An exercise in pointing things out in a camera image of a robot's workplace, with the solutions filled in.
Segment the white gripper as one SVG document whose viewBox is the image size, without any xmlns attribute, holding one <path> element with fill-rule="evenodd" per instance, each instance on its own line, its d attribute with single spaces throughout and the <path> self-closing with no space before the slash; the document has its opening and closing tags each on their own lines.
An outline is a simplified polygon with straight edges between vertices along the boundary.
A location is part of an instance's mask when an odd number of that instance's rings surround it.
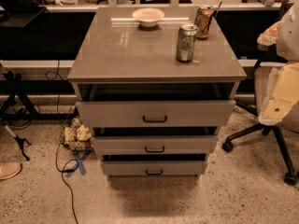
<svg viewBox="0 0 299 224">
<path fill-rule="evenodd" d="M 281 122 L 299 102 L 299 62 L 273 67 L 258 120 L 264 125 Z"/>
</svg>

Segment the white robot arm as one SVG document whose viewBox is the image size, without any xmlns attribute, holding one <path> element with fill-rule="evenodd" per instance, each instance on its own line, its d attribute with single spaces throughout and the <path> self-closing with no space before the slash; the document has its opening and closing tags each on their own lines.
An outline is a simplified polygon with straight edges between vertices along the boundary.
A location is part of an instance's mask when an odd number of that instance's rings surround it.
<svg viewBox="0 0 299 224">
<path fill-rule="evenodd" d="M 280 70 L 273 68 L 262 103 L 259 121 L 264 125 L 281 122 L 299 101 L 299 1 L 282 19 L 259 35 L 259 45 L 276 45 L 277 55 L 287 60 Z"/>
</svg>

